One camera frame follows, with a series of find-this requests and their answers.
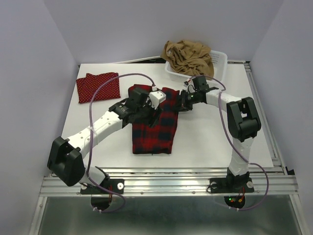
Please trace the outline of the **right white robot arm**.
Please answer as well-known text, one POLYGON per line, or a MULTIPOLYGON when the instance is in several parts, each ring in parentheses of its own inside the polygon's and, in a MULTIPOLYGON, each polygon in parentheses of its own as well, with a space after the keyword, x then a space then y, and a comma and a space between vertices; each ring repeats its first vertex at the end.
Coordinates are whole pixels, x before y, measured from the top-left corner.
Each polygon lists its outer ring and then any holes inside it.
POLYGON ((184 82, 176 109, 179 112, 191 111, 198 103, 215 106, 220 114, 226 113, 222 119, 222 127, 232 147, 230 164, 224 178, 211 178, 207 188, 209 193, 254 192, 249 172, 250 149, 254 138, 261 129, 261 121, 253 98, 240 98, 229 95, 226 87, 211 87, 207 76, 193 76, 184 82))

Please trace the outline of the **red polka dot skirt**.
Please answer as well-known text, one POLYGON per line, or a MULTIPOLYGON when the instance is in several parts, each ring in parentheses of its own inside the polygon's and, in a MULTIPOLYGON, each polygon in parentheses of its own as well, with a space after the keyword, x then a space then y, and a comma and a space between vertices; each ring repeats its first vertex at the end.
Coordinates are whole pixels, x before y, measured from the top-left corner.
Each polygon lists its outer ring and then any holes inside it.
MULTIPOLYGON (((118 73, 108 72, 99 75, 87 73, 85 77, 76 80, 79 104, 90 103, 97 89, 110 79, 119 76, 118 73)), ((103 86, 94 98, 95 101, 104 101, 120 98, 119 79, 115 79, 103 86)))

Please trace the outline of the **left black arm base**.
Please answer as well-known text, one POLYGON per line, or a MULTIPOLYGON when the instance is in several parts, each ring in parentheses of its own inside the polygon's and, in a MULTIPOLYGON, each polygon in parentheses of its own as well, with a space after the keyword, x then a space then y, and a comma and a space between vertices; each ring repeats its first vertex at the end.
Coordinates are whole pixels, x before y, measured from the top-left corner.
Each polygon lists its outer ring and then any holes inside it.
POLYGON ((100 188, 87 183, 81 184, 80 194, 91 196, 90 205, 93 211, 110 213, 125 207, 124 187, 124 179, 105 179, 100 184, 100 188))

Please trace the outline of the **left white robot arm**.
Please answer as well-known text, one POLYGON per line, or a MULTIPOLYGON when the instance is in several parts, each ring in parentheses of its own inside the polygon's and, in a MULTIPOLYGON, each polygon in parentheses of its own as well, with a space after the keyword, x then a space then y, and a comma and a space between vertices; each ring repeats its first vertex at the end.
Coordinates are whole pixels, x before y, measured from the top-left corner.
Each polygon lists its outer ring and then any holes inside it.
POLYGON ((90 163, 84 164, 84 157, 91 156, 95 146, 128 124, 140 121, 155 126, 165 100, 166 94, 161 90, 134 88, 128 98, 112 105, 85 129, 65 139, 57 137, 52 142, 48 169, 69 187, 82 183, 92 185, 98 193, 105 192, 109 187, 108 174, 90 163))

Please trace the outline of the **red black plaid skirt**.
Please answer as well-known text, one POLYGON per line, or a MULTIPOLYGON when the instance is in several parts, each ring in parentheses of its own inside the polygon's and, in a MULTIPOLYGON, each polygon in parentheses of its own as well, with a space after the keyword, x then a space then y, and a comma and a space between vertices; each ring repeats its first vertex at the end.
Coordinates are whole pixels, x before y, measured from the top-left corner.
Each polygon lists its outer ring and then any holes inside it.
POLYGON ((132 124, 133 154, 171 154, 178 125, 175 111, 179 91, 163 87, 166 100, 160 104, 162 113, 154 127, 140 122, 132 124))

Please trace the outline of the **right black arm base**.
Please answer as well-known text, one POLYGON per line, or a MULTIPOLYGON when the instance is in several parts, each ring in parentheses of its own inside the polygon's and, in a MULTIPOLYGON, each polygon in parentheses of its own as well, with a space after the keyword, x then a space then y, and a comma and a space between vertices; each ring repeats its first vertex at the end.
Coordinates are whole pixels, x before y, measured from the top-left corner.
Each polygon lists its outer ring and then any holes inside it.
POLYGON ((206 191, 210 194, 224 194, 224 201, 231 209, 242 210, 246 203, 246 194, 253 193, 252 180, 230 180, 227 178, 211 178, 206 191))

